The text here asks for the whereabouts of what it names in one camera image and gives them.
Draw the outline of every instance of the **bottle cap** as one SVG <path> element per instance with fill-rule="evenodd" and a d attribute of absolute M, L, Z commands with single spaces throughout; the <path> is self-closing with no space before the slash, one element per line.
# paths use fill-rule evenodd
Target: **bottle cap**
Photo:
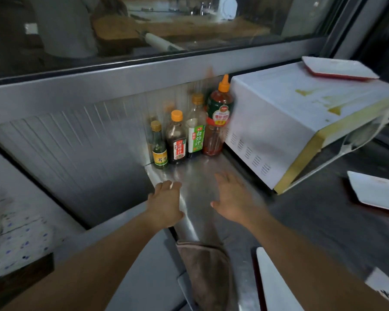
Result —
<path fill-rule="evenodd" d="M 202 105 L 204 101 L 204 97 L 202 93 L 193 94 L 192 103 L 195 105 Z"/>
<path fill-rule="evenodd" d="M 151 130 L 153 132 L 160 132 L 161 131 L 161 123 L 160 121 L 151 121 Z"/>
<path fill-rule="evenodd" d="M 225 74 L 223 76 L 223 80 L 222 82 L 219 83 L 219 91 L 222 92 L 222 93 L 227 93 L 229 92 L 229 87 L 230 87 L 230 84 L 229 84 L 229 75 L 228 74 Z"/>
<path fill-rule="evenodd" d="M 171 112 L 171 119 L 175 122 L 183 120 L 183 113 L 180 110 L 173 110 Z"/>

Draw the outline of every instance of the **glass bottle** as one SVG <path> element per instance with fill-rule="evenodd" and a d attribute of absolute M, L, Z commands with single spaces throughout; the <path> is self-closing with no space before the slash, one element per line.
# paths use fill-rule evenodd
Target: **glass bottle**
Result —
<path fill-rule="evenodd" d="M 187 134 L 182 121 L 183 113 L 180 110 L 173 110 L 171 123 L 166 130 L 166 145 L 169 163 L 174 165 L 186 159 Z"/>
<path fill-rule="evenodd" d="M 225 125 L 233 109 L 233 97 L 229 93 L 228 79 L 228 74 L 225 74 L 218 90 L 211 93 L 207 100 L 207 125 L 203 141 L 203 153 L 206 155 L 218 155 L 225 141 Z"/>
<path fill-rule="evenodd" d="M 164 169 L 167 166 L 167 149 L 166 143 L 161 135 L 161 123 L 160 121 L 151 122 L 151 130 L 153 131 L 153 158 L 154 164 L 158 169 Z"/>
<path fill-rule="evenodd" d="M 192 96 L 193 107 L 186 117 L 187 158 L 200 154 L 203 147 L 204 128 L 207 118 L 203 102 L 203 94 L 199 93 Z"/>

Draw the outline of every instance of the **bottle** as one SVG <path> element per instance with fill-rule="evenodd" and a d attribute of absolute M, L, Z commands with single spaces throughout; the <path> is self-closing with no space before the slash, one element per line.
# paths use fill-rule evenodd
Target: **bottle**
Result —
<path fill-rule="evenodd" d="M 204 128 L 207 118 L 203 102 L 203 94 L 199 93 L 192 96 L 193 107 L 186 118 L 187 158 L 200 154 L 203 147 Z"/>
<path fill-rule="evenodd" d="M 154 164 L 159 169 L 164 169 L 167 166 L 167 149 L 166 143 L 163 141 L 163 136 L 161 135 L 161 123 L 160 121 L 151 122 L 151 130 L 153 131 L 153 158 Z"/>
<path fill-rule="evenodd" d="M 218 90 L 207 99 L 207 125 L 204 131 L 203 153 L 217 155 L 222 151 L 226 127 L 233 109 L 233 97 L 229 93 L 229 75 L 225 74 Z"/>
<path fill-rule="evenodd" d="M 166 130 L 168 160 L 171 164 L 179 164 L 186 159 L 187 134 L 182 122 L 183 113 L 173 110 L 170 125 Z"/>

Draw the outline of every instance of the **brown towel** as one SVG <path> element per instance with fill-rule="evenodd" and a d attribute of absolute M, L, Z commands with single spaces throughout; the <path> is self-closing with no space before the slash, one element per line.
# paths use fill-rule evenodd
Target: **brown towel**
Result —
<path fill-rule="evenodd" d="M 200 242 L 177 241 L 177 249 L 189 274 L 193 298 L 203 311 L 228 311 L 232 270 L 225 251 Z"/>

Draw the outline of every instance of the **microwave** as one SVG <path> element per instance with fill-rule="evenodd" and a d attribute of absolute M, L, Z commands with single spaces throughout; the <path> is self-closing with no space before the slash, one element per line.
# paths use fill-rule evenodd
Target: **microwave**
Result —
<path fill-rule="evenodd" d="M 303 62 L 234 76 L 233 116 L 225 142 L 280 194 L 374 138 L 389 122 L 389 84 L 310 74 Z M 297 179 L 340 138 L 340 152 Z"/>

